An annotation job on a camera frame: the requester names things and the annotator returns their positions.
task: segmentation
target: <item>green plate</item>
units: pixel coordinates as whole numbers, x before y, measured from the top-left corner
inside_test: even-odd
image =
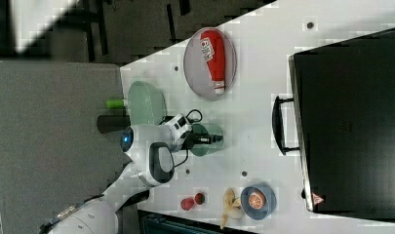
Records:
[[[132,125],[159,125],[167,115],[164,96],[154,86],[136,81],[128,91],[128,109]]]

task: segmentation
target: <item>white table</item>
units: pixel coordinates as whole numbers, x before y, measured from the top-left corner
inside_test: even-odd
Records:
[[[315,27],[307,29],[310,21]],[[235,45],[238,64],[232,89],[217,102],[200,99],[185,81],[181,68],[187,41],[122,67],[125,95],[134,80],[149,82],[163,92],[169,114],[198,108],[204,122],[222,126],[225,136],[224,150],[190,157],[172,181],[151,190],[150,198],[138,208],[219,225],[226,188],[237,191],[261,180],[275,191],[277,211],[262,221],[247,216],[229,219],[228,227],[269,234],[395,233],[395,224],[309,213],[300,197],[298,154],[283,156],[271,130],[274,98],[292,92],[290,55],[394,26],[395,0],[280,0],[248,13],[219,27]],[[287,141],[295,146],[294,111],[290,104],[286,106]],[[176,156],[176,162],[183,156]],[[182,211],[180,200],[200,190],[209,194],[208,203]]]
[[[22,53],[79,0],[10,0],[15,51]]]

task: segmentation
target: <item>suitcase handle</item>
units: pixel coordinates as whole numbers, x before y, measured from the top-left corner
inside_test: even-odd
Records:
[[[275,137],[277,146],[283,155],[286,155],[287,152],[299,150],[299,147],[286,147],[285,143],[285,131],[283,127],[283,118],[282,118],[282,109],[280,107],[281,104],[286,102],[294,101],[293,98],[282,99],[276,97],[275,102],[273,104],[273,112],[272,112],[272,129],[273,135]]]

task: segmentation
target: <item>blue bowl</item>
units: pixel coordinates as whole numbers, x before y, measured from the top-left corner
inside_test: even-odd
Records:
[[[249,204],[250,195],[259,190],[263,193],[266,198],[266,204],[261,209],[254,209]],[[276,209],[276,196],[274,195],[272,189],[268,187],[265,183],[259,183],[252,185],[250,187],[246,187],[243,189],[242,194],[240,196],[242,202],[243,211],[255,220],[261,220],[270,215]]]

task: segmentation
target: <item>red ketchup bottle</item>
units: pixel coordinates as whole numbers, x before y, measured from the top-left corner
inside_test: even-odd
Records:
[[[216,94],[224,93],[225,54],[221,35],[216,30],[207,30],[200,37],[204,60],[209,66]]]

